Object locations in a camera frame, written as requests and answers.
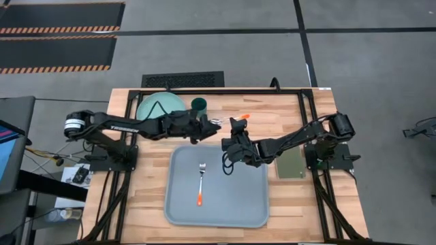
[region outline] gray floor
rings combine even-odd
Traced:
[[[307,28],[436,26],[432,0],[304,0],[301,6]],[[121,30],[297,26],[290,0],[127,0]],[[401,133],[435,115],[435,42],[434,33],[309,35],[318,84],[332,87],[357,132],[349,144],[362,155],[358,190],[378,241],[436,240],[429,198],[436,186],[435,143]],[[282,86],[309,85],[298,34],[120,37],[110,71],[2,75],[0,97],[107,100],[112,88],[138,87],[142,74],[212,70],[224,71],[226,86],[264,86],[273,76]],[[38,101],[30,131],[35,147],[58,151],[65,145],[65,115],[85,108],[104,111],[106,104]],[[80,149],[73,143],[62,152]],[[23,162],[26,170],[36,167]],[[72,224],[38,231],[36,244],[71,242],[77,230]]]

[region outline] fork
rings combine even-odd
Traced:
[[[205,171],[206,171],[206,164],[200,163],[200,190],[198,191],[197,206],[202,205],[202,184],[203,184],[203,174]]]

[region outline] wooden tabletop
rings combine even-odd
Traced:
[[[131,88],[118,88],[112,91],[108,114],[124,116],[129,89]],[[144,90],[161,91],[161,89],[149,88]],[[336,112],[331,90],[314,88],[313,94],[318,116]],[[187,108],[190,108],[192,99],[205,98],[208,102],[209,118],[250,114],[247,130],[252,140],[280,137],[302,127],[296,95],[181,95],[180,97]],[[305,105],[307,112],[310,112],[307,101]],[[105,133],[114,139],[119,139],[120,136],[120,133],[115,131]],[[226,124],[217,135],[200,144],[220,145],[221,138],[229,136],[230,125]],[[323,240],[311,174],[307,172],[306,177],[301,180],[279,180],[274,163],[268,166],[270,217],[263,227],[241,229],[171,225],[164,216],[167,173],[171,152],[181,144],[189,144],[189,140],[172,138],[152,142],[138,136],[140,156],[136,170],[131,175],[121,243],[321,242]],[[367,227],[354,180],[341,170],[333,170],[330,173],[338,208],[356,231],[367,237]],[[92,178],[83,213],[85,235],[95,224],[105,177],[105,172],[99,172]],[[102,213],[108,203],[109,186],[110,181],[106,188]],[[334,225],[327,206],[326,214],[330,236],[334,238]],[[115,223],[116,219],[112,218],[109,238],[114,237]]]

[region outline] black rubber mat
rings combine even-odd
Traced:
[[[224,87],[223,71],[142,75],[142,88]]]
[[[2,8],[0,33],[117,31],[125,3],[18,4]]]
[[[0,74],[110,69],[116,37],[0,38]]]

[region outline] green plate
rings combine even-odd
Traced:
[[[169,92],[159,92],[146,97],[145,100],[141,102],[138,107],[138,111],[136,112],[136,119],[144,120],[150,113],[150,110],[156,103],[156,101],[162,104],[162,107],[167,113],[171,113],[177,110],[186,110],[185,103],[179,96]],[[156,104],[149,118],[157,118],[164,114],[165,113],[164,111],[162,111],[161,107]]]

